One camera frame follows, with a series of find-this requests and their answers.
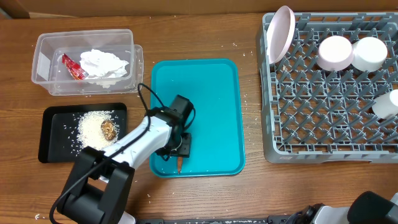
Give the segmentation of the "orange carrot piece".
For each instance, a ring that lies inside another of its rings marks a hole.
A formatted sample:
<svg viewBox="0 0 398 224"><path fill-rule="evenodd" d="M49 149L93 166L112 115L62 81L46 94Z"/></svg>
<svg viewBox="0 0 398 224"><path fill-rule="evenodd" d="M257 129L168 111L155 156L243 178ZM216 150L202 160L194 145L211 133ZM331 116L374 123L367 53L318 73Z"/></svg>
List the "orange carrot piece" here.
<svg viewBox="0 0 398 224"><path fill-rule="evenodd" d="M182 171L182 165L183 165L183 158L178 157L177 158L177 173L180 174Z"/></svg>

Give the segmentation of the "brown nut bar piece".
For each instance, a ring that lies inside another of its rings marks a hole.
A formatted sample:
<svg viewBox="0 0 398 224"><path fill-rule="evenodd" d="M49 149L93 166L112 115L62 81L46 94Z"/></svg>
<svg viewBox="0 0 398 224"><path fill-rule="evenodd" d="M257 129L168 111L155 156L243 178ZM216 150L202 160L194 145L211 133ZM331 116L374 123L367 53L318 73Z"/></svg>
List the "brown nut bar piece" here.
<svg viewBox="0 0 398 224"><path fill-rule="evenodd" d="M117 132L116 132L115 126L111 120L103 121L101 124L101 130L102 130L104 138L107 141L111 141L116 137Z"/></svg>

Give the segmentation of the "white rice pile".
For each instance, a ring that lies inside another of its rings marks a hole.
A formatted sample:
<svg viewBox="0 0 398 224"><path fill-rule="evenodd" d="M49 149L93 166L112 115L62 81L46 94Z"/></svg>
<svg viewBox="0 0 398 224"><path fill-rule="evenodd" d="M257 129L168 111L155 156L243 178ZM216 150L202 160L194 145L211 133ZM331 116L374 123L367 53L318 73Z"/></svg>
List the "white rice pile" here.
<svg viewBox="0 0 398 224"><path fill-rule="evenodd" d="M118 140L119 125L116 123L115 110L111 111L89 111L86 113L72 113L72 124L64 122L62 130L66 131L67 146L71 147L71 154L79 154L85 147L89 146L102 150ZM116 137L107 141L102 133L101 124L105 120L111 120L116 129Z"/></svg>

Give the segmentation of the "white tissue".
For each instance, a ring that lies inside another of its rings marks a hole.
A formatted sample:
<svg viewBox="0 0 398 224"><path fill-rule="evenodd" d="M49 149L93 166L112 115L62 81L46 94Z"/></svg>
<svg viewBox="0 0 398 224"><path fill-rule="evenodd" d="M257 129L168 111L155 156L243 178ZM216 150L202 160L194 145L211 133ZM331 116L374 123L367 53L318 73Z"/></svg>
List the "white tissue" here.
<svg viewBox="0 0 398 224"><path fill-rule="evenodd" d="M92 49L80 55L80 66L87 73L88 80L121 78L127 74L128 61L121 60L115 54Z"/></svg>

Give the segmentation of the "red snack wrapper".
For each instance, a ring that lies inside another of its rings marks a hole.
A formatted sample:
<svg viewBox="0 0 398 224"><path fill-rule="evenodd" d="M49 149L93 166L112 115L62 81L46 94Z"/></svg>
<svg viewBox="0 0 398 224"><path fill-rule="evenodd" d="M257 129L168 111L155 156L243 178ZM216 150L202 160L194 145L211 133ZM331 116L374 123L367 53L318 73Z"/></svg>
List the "red snack wrapper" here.
<svg viewBox="0 0 398 224"><path fill-rule="evenodd" d="M62 63L66 66L67 70L75 80L84 80L88 76L88 73L82 69L80 64L76 63L66 54L62 55Z"/></svg>

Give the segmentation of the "large white plate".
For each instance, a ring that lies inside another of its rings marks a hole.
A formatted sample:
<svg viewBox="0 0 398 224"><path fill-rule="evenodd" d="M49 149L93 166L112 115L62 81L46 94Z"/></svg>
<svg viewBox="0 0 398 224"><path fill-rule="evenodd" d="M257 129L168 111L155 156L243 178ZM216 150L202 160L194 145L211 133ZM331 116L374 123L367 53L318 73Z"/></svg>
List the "large white plate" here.
<svg viewBox="0 0 398 224"><path fill-rule="evenodd" d="M295 15L288 6L280 7L267 29L267 56L270 64L280 62L287 53L295 32Z"/></svg>

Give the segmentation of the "small white plate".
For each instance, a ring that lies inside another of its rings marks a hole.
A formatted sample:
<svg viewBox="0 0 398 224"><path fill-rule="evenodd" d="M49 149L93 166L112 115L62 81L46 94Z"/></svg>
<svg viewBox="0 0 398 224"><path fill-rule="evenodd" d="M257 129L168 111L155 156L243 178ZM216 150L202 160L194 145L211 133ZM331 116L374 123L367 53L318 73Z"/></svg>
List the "small white plate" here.
<svg viewBox="0 0 398 224"><path fill-rule="evenodd" d="M319 45L317 64L326 71L344 70L353 59L353 47L346 37L327 37Z"/></svg>

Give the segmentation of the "pale green cup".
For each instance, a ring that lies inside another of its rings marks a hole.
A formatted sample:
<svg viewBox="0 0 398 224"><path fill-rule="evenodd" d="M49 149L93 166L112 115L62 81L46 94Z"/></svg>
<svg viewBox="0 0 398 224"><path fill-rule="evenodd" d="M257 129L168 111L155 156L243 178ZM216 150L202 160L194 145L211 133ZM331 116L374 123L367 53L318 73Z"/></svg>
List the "pale green cup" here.
<svg viewBox="0 0 398 224"><path fill-rule="evenodd" d="M375 99L372 110L381 119L389 119L398 114L398 90L392 90Z"/></svg>

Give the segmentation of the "pale green bowl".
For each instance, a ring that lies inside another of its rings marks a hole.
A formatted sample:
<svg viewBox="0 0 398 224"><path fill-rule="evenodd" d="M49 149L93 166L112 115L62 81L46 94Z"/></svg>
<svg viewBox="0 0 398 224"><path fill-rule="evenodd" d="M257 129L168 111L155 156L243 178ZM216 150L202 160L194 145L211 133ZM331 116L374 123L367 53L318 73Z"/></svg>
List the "pale green bowl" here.
<svg viewBox="0 0 398 224"><path fill-rule="evenodd" d="M383 65L388 51L385 43L375 37L365 37L353 45L352 66L360 71L375 72Z"/></svg>

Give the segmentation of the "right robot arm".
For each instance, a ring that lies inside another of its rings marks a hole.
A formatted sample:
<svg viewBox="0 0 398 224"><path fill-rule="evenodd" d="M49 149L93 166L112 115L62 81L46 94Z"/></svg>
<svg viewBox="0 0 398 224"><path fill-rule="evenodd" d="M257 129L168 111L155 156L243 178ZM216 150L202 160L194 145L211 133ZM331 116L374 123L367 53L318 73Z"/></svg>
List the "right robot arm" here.
<svg viewBox="0 0 398 224"><path fill-rule="evenodd" d="M349 207L318 203L291 215L289 224L397 224L397 195L390 200L372 192L362 193Z"/></svg>

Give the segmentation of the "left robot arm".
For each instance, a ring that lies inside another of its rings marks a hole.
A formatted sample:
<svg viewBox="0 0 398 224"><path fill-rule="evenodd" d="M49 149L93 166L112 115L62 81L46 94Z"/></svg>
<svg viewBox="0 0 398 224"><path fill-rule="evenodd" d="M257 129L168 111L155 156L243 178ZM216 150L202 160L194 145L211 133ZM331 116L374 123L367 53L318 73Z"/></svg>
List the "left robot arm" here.
<svg viewBox="0 0 398 224"><path fill-rule="evenodd" d="M188 117L194 114L192 102L177 95L169 107L148 110L136 129L102 151L84 148L50 209L50 221L58 212L77 223L135 223L125 208L136 169L152 154L165 161L188 157Z"/></svg>

